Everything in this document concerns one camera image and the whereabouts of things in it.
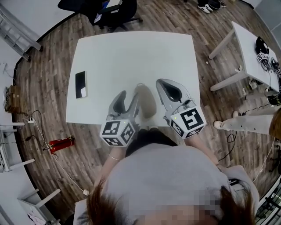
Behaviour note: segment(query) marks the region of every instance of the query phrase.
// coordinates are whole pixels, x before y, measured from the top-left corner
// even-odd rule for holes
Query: sneaker
[[[210,11],[205,6],[203,6],[203,7],[198,6],[198,8],[201,9],[205,13],[210,13]]]
[[[223,1],[221,1],[221,0],[219,0],[219,3],[220,3],[220,5],[221,5],[221,7],[222,8],[225,8],[227,5],[223,2]]]
[[[220,126],[221,126],[222,123],[223,123],[223,122],[221,122],[221,121],[215,121],[215,122],[213,123],[213,126],[214,126],[216,129],[221,130]]]
[[[146,131],[148,131],[148,126],[140,126],[140,130],[146,130]]]
[[[206,8],[207,10],[209,10],[210,12],[213,11],[213,9],[211,9],[211,7],[210,7],[208,4],[205,5],[205,8]]]
[[[148,127],[148,130],[149,130],[149,131],[150,131],[151,129],[157,129],[157,130],[158,130],[158,127],[156,127],[156,126]]]
[[[232,114],[232,118],[235,118],[237,116],[239,116],[239,113],[237,111],[234,111],[233,114]]]

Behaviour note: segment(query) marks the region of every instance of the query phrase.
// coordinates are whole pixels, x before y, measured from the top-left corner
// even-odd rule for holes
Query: gray sweatpants
[[[220,128],[226,131],[250,131],[269,134],[269,127],[274,113],[281,106],[253,111],[245,116],[237,116],[223,121]]]

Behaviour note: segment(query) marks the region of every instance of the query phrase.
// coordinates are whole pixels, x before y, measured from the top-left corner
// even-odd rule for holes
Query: smartphone
[[[83,98],[87,96],[85,71],[75,75],[75,88],[76,98]]]

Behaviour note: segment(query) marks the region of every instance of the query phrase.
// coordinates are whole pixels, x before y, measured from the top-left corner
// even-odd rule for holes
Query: chair leg
[[[136,21],[136,20],[138,20],[140,23],[143,22],[142,18],[137,17],[137,18],[131,18],[131,19],[129,19],[128,21],[126,21],[126,23],[127,23],[127,22],[131,22],[131,21]]]
[[[110,32],[110,33],[113,33],[116,30],[116,28],[117,27],[111,27],[111,28],[108,28],[107,31]]]
[[[122,24],[122,25],[120,25],[120,27],[121,27],[123,30],[125,30],[125,31],[129,31],[129,29],[128,29],[128,28],[126,28],[123,24]]]

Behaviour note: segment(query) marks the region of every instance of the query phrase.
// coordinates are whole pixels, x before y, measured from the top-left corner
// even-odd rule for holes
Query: black office chair
[[[109,8],[102,8],[104,0],[61,0],[58,7],[63,10],[81,13],[88,17],[92,25],[98,25],[101,29],[105,26],[110,27],[109,32],[114,32],[116,28],[121,27],[125,31],[128,29],[124,23],[143,20],[138,17],[134,18],[137,11],[137,0],[123,0],[121,5]],[[97,13],[101,16],[98,22],[94,22]]]

